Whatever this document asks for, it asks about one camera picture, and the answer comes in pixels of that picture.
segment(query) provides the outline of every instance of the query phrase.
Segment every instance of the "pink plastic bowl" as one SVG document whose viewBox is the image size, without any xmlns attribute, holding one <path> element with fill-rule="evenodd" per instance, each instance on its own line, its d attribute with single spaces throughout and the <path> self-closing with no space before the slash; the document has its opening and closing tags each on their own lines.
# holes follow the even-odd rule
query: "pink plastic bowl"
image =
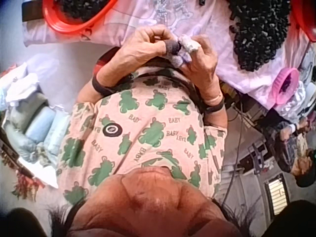
<svg viewBox="0 0 316 237">
<path fill-rule="evenodd" d="M 283 92 L 281 90 L 285 79 L 291 75 L 291 83 L 287 90 Z M 296 68 L 283 68 L 272 85 L 272 96 L 276 100 L 277 105 L 283 105 L 294 95 L 298 82 L 300 79 L 300 73 Z"/>
</svg>

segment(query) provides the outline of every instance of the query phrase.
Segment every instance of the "red plastic basin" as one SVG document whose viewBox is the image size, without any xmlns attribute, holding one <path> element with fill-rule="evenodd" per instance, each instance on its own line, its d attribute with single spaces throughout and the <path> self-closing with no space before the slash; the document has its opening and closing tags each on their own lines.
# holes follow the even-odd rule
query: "red plastic basin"
<svg viewBox="0 0 316 237">
<path fill-rule="evenodd" d="M 104 17 L 117 1 L 110 0 L 98 14 L 86 22 L 67 17 L 54 0 L 43 0 L 43 14 L 45 21 L 53 30 L 62 34 L 78 34 Z"/>
<path fill-rule="evenodd" d="M 292 0 L 291 5 L 297 24 L 299 24 L 311 42 L 316 42 L 315 0 Z"/>
</svg>

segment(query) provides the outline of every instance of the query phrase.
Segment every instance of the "white blanket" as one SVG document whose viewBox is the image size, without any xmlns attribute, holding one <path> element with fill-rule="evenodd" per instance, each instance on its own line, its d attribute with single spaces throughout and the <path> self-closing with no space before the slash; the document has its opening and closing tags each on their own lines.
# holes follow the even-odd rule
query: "white blanket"
<svg viewBox="0 0 316 237">
<path fill-rule="evenodd" d="M 270 109 L 274 105 L 269 100 L 273 81 L 282 68 L 300 65 L 308 38 L 291 17 L 288 37 L 275 60 L 256 72 L 246 72 L 239 69 L 233 52 L 230 14 L 225 0 L 207 0 L 205 6 L 199 6 L 198 0 L 118 0 L 93 28 L 75 36 L 56 33 L 43 20 L 25 22 L 24 44 L 90 41 L 121 46 L 137 27 L 155 24 L 167 25 L 176 36 L 207 34 L 218 52 L 219 78 Z"/>
</svg>

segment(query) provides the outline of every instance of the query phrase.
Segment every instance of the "cable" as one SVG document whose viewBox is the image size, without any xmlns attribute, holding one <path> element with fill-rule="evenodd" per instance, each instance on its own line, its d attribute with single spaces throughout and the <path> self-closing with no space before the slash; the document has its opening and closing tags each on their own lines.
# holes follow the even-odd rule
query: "cable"
<svg viewBox="0 0 316 237">
<path fill-rule="evenodd" d="M 229 183 L 229 186 L 228 186 L 228 189 L 227 189 L 227 192 L 225 194 L 225 197 L 224 197 L 224 200 L 222 202 L 222 207 L 225 205 L 225 202 L 226 202 L 226 199 L 228 197 L 228 194 L 232 188 L 232 185 L 233 185 L 233 181 L 234 181 L 234 176 L 235 176 L 235 173 L 236 173 L 236 168 L 237 168 L 237 164 L 238 164 L 238 158 L 239 158 L 239 149 L 240 149 L 240 142 L 241 142 L 241 137 L 242 137 L 242 125 L 243 125 L 243 115 L 242 115 L 242 102 L 240 102 L 240 115 L 241 115 L 241 123 L 240 123 L 240 134 L 239 134 L 239 141 L 238 141 L 238 146 L 237 146 L 237 156 L 236 156 L 236 161 L 235 161 L 235 165 L 234 165 L 234 170 L 233 170 L 233 175 L 232 175 L 232 178 L 231 178 L 231 181 Z"/>
<path fill-rule="evenodd" d="M 237 117 L 238 117 L 238 112 L 237 112 L 237 114 L 236 114 L 235 118 L 233 118 L 233 119 L 231 119 L 231 120 L 228 120 L 228 122 L 232 122 L 232 121 L 234 121 L 235 119 L 237 119 Z"/>
</svg>

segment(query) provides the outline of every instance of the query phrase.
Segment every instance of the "window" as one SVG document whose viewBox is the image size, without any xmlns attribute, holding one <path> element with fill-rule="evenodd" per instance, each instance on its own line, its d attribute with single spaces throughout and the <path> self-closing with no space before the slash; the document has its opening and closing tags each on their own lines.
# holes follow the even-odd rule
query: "window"
<svg viewBox="0 0 316 237">
<path fill-rule="evenodd" d="M 289 204 L 288 193 L 283 174 L 265 183 L 269 201 L 270 217 L 274 219 Z"/>
</svg>

